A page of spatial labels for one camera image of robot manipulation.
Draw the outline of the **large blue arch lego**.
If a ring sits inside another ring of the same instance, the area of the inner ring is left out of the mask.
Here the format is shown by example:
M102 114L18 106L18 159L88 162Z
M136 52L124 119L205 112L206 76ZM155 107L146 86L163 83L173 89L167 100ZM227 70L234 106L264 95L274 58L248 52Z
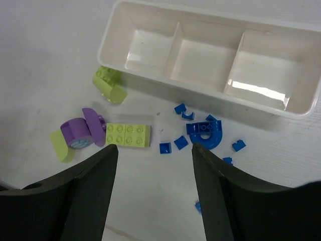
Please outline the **large blue arch lego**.
M199 143L209 150L216 148L223 138L220 120L189 123L186 124L186 131L193 144Z

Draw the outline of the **lime quarter-round lego brick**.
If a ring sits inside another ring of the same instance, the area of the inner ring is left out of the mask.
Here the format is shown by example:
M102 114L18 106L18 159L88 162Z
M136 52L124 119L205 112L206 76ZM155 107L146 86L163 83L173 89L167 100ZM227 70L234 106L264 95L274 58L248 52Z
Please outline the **lime quarter-round lego brick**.
M75 150L67 145L62 131L54 131L49 136L58 160L62 163L70 163L75 156Z

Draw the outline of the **purple curved lego brick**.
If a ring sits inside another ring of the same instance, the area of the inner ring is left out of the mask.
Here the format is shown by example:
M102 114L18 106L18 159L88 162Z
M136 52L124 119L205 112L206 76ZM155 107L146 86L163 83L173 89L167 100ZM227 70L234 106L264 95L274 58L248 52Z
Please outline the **purple curved lego brick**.
M95 145L103 147L106 138L104 118L91 108L82 108L82 111Z

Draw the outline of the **purple round lego piece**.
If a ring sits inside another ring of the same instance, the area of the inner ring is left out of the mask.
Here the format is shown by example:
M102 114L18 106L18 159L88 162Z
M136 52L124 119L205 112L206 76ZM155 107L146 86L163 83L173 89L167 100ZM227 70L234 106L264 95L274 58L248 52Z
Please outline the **purple round lego piece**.
M70 119L60 126L68 147L82 149L93 144L93 138L84 118Z

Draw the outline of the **lime curved lego slope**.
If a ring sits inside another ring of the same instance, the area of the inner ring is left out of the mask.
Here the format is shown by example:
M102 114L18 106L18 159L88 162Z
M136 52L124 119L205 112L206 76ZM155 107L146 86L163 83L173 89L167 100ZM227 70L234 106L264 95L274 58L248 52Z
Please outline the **lime curved lego slope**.
M127 92L121 89L118 85L107 85L103 87L101 92L109 102L114 104L121 104L127 97Z

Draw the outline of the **small blue lego brick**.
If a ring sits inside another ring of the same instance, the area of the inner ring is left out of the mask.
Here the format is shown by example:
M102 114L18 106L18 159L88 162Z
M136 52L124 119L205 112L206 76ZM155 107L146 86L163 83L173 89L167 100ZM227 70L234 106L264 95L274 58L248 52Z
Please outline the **small blue lego brick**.
M223 161L230 165L233 165L233 159L231 157L223 158Z
M243 140L238 140L235 143L232 144L232 148L235 152L240 151L241 149L243 149L244 147L246 147L246 144L244 143Z
M178 139L176 139L174 141L174 144L176 145L176 147L181 150L184 147L186 147L189 143L187 141L187 139L184 136L180 136Z
M184 103L179 104L174 108L176 114L182 114L187 111L187 108Z
M172 152L171 143L160 143L159 152L160 154L170 154Z
M201 214L202 214L202 211L201 211L200 201L196 201L196 203L195 203L195 208L196 208L196 210L198 211L198 213L201 215Z
M187 120L194 120L195 113L192 112L191 114L186 114L185 112L182 112L182 118Z
M207 117L206 117L206 121L209 121L209 122L216 122L217 119L214 118L211 114L209 114Z

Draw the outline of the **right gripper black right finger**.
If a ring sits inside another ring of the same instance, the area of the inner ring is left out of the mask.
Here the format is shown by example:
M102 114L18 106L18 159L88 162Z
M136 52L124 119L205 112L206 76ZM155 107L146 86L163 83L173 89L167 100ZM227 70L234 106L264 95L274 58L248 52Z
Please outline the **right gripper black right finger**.
M192 148L207 240L320 240L320 182L270 183Z

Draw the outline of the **lime curved lego brick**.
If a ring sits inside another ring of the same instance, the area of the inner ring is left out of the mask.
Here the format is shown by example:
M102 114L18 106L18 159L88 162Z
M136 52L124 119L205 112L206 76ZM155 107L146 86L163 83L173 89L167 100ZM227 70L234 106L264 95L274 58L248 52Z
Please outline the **lime curved lego brick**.
M118 70L100 66L93 75L93 84L104 97L109 97L121 75L122 73Z

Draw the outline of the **white three-compartment tray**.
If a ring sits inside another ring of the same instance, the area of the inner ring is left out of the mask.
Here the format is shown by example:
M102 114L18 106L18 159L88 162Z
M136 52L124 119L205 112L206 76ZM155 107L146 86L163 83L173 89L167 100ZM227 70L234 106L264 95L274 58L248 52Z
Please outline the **white three-compartment tray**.
M320 96L320 27L117 1L100 65L291 119Z

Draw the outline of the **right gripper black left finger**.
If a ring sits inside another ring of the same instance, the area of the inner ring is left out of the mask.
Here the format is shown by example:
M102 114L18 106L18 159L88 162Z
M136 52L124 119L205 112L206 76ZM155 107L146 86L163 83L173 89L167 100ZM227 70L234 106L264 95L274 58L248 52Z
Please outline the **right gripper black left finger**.
M118 160L108 145L23 189L1 184L1 240L102 240Z

